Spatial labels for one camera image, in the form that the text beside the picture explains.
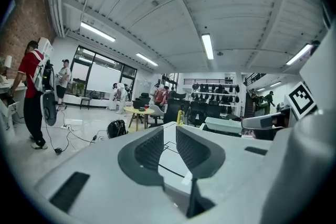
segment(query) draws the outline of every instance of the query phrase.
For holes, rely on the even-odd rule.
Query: bottle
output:
[[[177,123],[176,125],[182,126],[184,122],[184,105],[181,104],[181,109],[179,110],[177,114]]]

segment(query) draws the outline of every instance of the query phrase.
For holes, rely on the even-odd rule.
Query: brick wall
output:
[[[0,57],[13,57],[8,78],[16,76],[29,41],[40,37],[54,41],[56,33],[52,24],[48,0],[15,0],[15,8],[0,32]]]

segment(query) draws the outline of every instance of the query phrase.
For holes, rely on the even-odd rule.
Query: fluorescent light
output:
[[[213,60],[214,59],[214,52],[212,51],[212,43],[211,43],[211,39],[210,39],[210,34],[202,35],[202,40],[203,40],[204,48],[205,48],[205,51],[206,51],[206,55],[208,56],[208,59]]]
[[[290,66],[292,63],[297,61],[301,56],[303,56],[308,50],[310,50],[312,46],[313,45],[310,44],[305,45],[304,48],[300,50],[299,53],[296,54],[292,59],[290,59],[286,64]]]
[[[103,33],[102,31],[99,31],[98,29],[95,29],[92,26],[90,26],[88,24],[85,24],[83,22],[80,23],[80,26],[96,33],[97,35],[99,35],[101,37],[104,37],[104,38],[108,39],[109,41],[115,42],[115,40],[116,40],[115,38],[110,37],[110,36],[106,35],[105,33]]]
[[[89,62],[89,63],[92,63],[92,60],[88,60],[88,59],[85,59],[83,57],[79,57],[78,60],[81,60],[83,62]]]
[[[279,85],[280,83],[281,83],[281,81],[279,81],[279,82],[277,82],[277,83],[271,85],[270,87],[274,87],[274,86],[276,86],[276,85]]]
[[[145,56],[142,55],[142,54],[137,54],[136,56],[138,56],[138,57],[140,57],[140,58],[146,60],[147,62],[151,63],[151,64],[154,65],[154,66],[158,66],[157,63],[153,62],[152,60],[148,59],[147,57],[145,57]]]
[[[117,70],[117,69],[114,69],[114,68],[111,68],[111,67],[107,67],[108,69],[112,69],[112,70],[114,70],[114,71],[117,71],[117,72],[121,72],[121,71],[119,71],[119,70]]]

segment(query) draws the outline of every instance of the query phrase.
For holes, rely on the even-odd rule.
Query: power strip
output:
[[[71,125],[62,125],[60,128],[63,130],[70,130]]]

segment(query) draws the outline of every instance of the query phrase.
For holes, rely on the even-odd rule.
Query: whiteboard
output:
[[[92,64],[87,90],[112,92],[113,84],[120,80],[121,72]]]

